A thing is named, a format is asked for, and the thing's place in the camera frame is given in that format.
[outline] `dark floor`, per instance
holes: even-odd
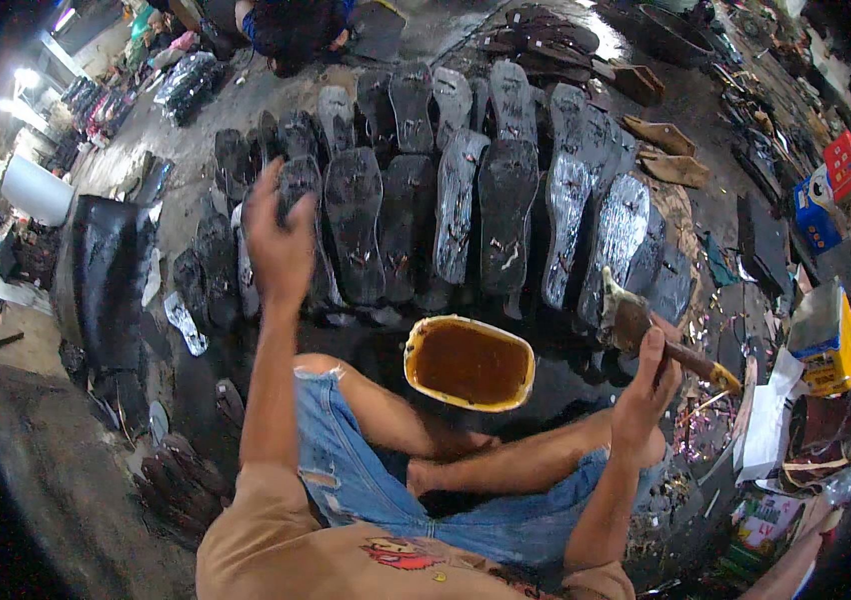
[[[470,41],[503,23],[505,8],[521,3],[518,0],[505,5],[494,0],[480,3],[451,0],[439,3],[396,2],[409,18],[400,55],[403,58],[435,60],[436,65],[457,68],[467,76],[480,74],[488,65],[480,62],[475,43]],[[610,90],[611,113],[615,116],[635,114],[648,121],[674,123],[698,145],[696,156],[711,170],[712,177],[704,189],[686,190],[691,201],[692,220],[697,228],[701,226],[702,231],[711,232],[720,247],[739,246],[737,195],[748,192],[761,196],[761,192],[731,153],[731,126],[718,115],[720,84],[701,72],[684,70],[645,55],[629,41],[640,36],[640,31],[616,30],[606,19],[584,6],[592,5],[591,2],[548,0],[544,4],[557,7],[558,11],[571,18],[581,19],[596,31],[602,42],[598,52],[600,56],[622,58],[633,64],[650,66],[655,71],[666,89],[665,99],[660,105],[643,108],[616,90]],[[625,25],[618,24],[625,27],[628,21],[624,21]],[[740,47],[740,51],[746,55],[750,52],[746,47]],[[774,63],[771,56],[762,60]],[[151,94],[143,95],[107,150],[83,162],[74,178],[80,192],[107,195],[111,188],[137,168],[145,150],[176,162],[162,195],[163,208],[157,238],[158,247],[165,256],[163,287],[148,307],[160,330],[166,331],[174,356],[167,363],[153,357],[149,397],[161,400],[168,409],[172,428],[190,438],[196,450],[213,459],[227,475],[234,474],[237,469],[238,441],[221,426],[213,390],[218,378],[231,378],[240,393],[244,395],[247,391],[256,330],[250,326],[231,339],[213,339],[208,352],[201,357],[193,357],[178,331],[168,327],[161,308],[161,300],[171,287],[169,267],[195,232],[199,198],[215,187],[210,168],[215,132],[228,127],[248,131],[263,109],[274,114],[292,107],[312,111],[322,86],[338,84],[354,90],[357,77],[356,69],[333,66],[313,70],[297,78],[279,80],[266,72],[264,61],[249,50],[239,51],[231,65],[234,75],[191,126],[171,126],[151,102]],[[755,72],[762,76],[759,67],[755,67]],[[245,78],[241,85],[236,83],[240,75]],[[790,97],[786,87],[779,85],[779,88],[783,97]],[[801,103],[801,99],[797,96],[795,102]],[[213,198],[222,210],[223,198],[217,192],[213,193]],[[745,345],[754,349],[760,363],[759,370],[764,373],[768,358],[766,350],[774,348],[763,322],[763,315],[769,307],[768,299],[756,286],[738,283],[721,291],[720,306],[707,308],[711,295],[717,290],[708,275],[704,257],[692,256],[690,259],[693,263],[702,261],[702,287],[689,310],[694,311],[694,320],[707,315],[707,322],[712,324],[705,336],[707,354],[717,357],[734,374],[740,375],[744,368]],[[463,307],[461,312],[468,316],[470,310]],[[720,324],[733,315],[743,316],[720,331]],[[533,319],[518,325],[496,323],[529,339],[537,353],[536,385],[524,406],[507,414],[482,414],[437,405],[410,390],[402,377],[401,348],[413,320],[407,318],[394,328],[328,329],[304,323],[299,333],[299,350],[339,356],[359,367],[370,378],[406,396],[411,402],[440,414],[456,426],[507,436],[528,434],[547,424],[554,424],[556,418],[572,414],[570,408],[576,414],[605,408],[621,392],[620,388],[609,383],[598,387],[585,383],[576,374],[576,363],[587,353],[587,346],[576,342],[555,343],[550,338],[551,330],[547,323]],[[670,415],[661,423],[670,442],[675,410],[673,406]],[[678,460],[670,476],[674,478],[681,472],[688,479],[691,473],[693,481],[687,502],[678,507],[671,519],[657,517],[667,515],[668,509],[636,516],[633,530],[635,544],[628,570],[635,580],[637,591],[681,577],[714,556],[711,536],[720,529],[720,523],[729,514],[737,490],[730,462],[726,462],[699,489],[695,479],[706,474],[710,466],[711,462],[685,464]],[[717,490],[718,498],[706,521],[702,514]],[[646,524],[643,520],[656,524]]]

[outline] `man's right hand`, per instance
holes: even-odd
[[[242,208],[249,258],[258,293],[270,314],[294,317],[309,290],[315,252],[314,194],[302,196],[279,227],[279,173],[283,160],[268,164]]]
[[[645,332],[638,351],[638,372],[611,411],[611,452],[622,457],[642,456],[652,429],[682,382],[682,369],[667,361],[658,377],[666,334],[658,326]]]

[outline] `bucket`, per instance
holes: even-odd
[[[458,315],[423,318],[409,332],[405,380],[437,401],[501,413],[526,403],[536,376],[532,346]]]
[[[66,222],[75,188],[18,154],[2,177],[2,197],[35,221],[52,227]]]

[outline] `blue box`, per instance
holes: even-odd
[[[837,210],[826,165],[795,186],[795,222],[816,255],[839,246],[842,235],[830,210]]]

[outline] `paper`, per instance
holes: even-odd
[[[766,479],[782,464],[789,443],[792,402],[802,393],[805,365],[784,347],[779,348],[776,366],[768,385],[755,387],[745,435],[735,441],[732,454],[739,471],[735,485]]]

